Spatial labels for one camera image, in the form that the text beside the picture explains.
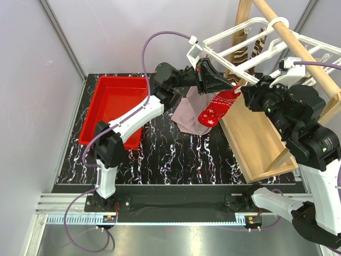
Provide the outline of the brown striped sock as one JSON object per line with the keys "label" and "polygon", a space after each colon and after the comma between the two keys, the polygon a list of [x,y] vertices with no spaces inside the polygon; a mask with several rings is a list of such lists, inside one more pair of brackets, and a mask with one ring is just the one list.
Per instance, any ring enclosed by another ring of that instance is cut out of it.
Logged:
{"label": "brown striped sock", "polygon": [[[238,31],[235,33],[232,46],[240,44],[244,42],[248,38],[248,34],[251,28],[245,28],[243,30]],[[230,62],[235,66],[238,66],[248,60],[248,46],[241,47],[240,49],[235,50],[230,55]],[[235,73],[230,71],[229,69],[225,72],[225,78],[229,80],[229,82],[234,83],[237,85],[240,81],[240,77],[238,77]]]}
{"label": "brown striped sock", "polygon": [[[267,35],[262,36],[260,39],[255,41],[255,45],[254,45],[254,48],[252,50],[250,59],[252,59],[252,58],[254,58],[254,57],[256,57],[262,53],[266,39],[267,39]],[[249,68],[248,73],[254,76],[255,75],[255,66]]]}

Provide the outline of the white clip hanger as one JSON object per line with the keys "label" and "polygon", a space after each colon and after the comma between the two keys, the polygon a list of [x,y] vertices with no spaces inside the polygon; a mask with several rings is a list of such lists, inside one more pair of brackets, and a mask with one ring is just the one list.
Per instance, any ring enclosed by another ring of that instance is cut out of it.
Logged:
{"label": "white clip hanger", "polygon": [[[210,45],[215,43],[216,41],[219,41],[225,37],[228,37],[236,32],[239,32],[240,30],[243,30],[245,28],[249,28],[251,25],[255,23],[263,23],[267,25],[266,29],[248,39],[245,41],[232,46],[222,52],[216,53],[213,49],[210,48]],[[240,78],[243,78],[249,83],[256,83],[258,80],[253,77],[252,75],[248,74],[246,71],[248,71],[250,68],[253,68],[260,63],[273,58],[275,55],[279,54],[280,52],[284,51],[285,49],[288,49],[289,46],[286,44],[286,42],[281,38],[278,37],[274,40],[272,40],[268,46],[268,48],[257,55],[256,57],[251,58],[250,60],[246,61],[245,63],[242,63],[240,65],[235,65],[231,61],[227,60],[225,57],[227,55],[230,55],[232,53],[235,53],[237,50],[240,50],[243,47],[247,47],[249,44],[255,42],[258,39],[263,38],[264,36],[267,36],[274,32],[273,25],[274,22],[268,22],[265,20],[265,18],[252,18],[248,21],[245,21],[241,23],[240,25],[234,26],[228,30],[225,30],[217,35],[214,35],[208,39],[205,39],[202,43],[203,46],[200,46],[202,48],[202,51],[205,52],[208,56],[212,57],[215,61],[223,65],[225,68],[227,68],[231,73],[237,75]],[[327,76],[334,70],[338,69],[340,70],[340,48],[326,44],[324,42],[318,41],[316,39],[298,34],[292,30],[289,30],[295,37],[298,39],[301,43],[306,43],[308,45],[313,46],[311,49],[308,50],[308,53],[311,55],[319,50],[325,50],[327,53],[332,53],[339,56],[339,59],[337,59],[333,63],[327,63],[322,62],[318,66],[324,67],[324,71],[326,72]]]}

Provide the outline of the mauve sock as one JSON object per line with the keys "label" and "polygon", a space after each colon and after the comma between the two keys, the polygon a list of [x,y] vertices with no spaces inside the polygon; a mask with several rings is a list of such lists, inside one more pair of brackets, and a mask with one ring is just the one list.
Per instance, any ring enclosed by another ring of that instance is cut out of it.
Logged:
{"label": "mauve sock", "polygon": [[211,130],[210,127],[200,124],[198,117],[208,107],[213,97],[213,94],[200,95],[196,86],[189,88],[186,97],[181,99],[171,117],[180,132],[205,135]]}

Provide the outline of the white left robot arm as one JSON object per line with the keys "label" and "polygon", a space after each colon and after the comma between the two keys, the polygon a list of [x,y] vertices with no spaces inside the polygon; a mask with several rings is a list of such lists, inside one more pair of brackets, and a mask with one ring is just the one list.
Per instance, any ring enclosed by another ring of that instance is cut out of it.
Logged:
{"label": "white left robot arm", "polygon": [[176,69],[163,62],[150,77],[150,94],[136,107],[109,123],[100,121],[95,129],[92,151],[98,179],[94,196],[103,211],[115,205],[113,194],[118,166],[125,156],[124,143],[147,122],[172,108],[178,99],[176,87],[196,87],[198,93],[209,94],[233,90],[233,85],[220,74],[208,58],[199,59],[194,67]]}

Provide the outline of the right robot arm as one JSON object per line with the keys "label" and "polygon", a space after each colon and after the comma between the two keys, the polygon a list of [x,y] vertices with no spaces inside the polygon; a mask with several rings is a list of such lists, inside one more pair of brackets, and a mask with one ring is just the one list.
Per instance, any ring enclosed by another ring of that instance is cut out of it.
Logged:
{"label": "right robot arm", "polygon": [[312,201],[297,201],[253,185],[243,194],[247,211],[257,208],[289,221],[306,240],[340,248],[340,142],[319,118],[326,103],[310,86],[285,86],[270,76],[241,87],[245,106],[263,112],[279,132],[310,185]]}

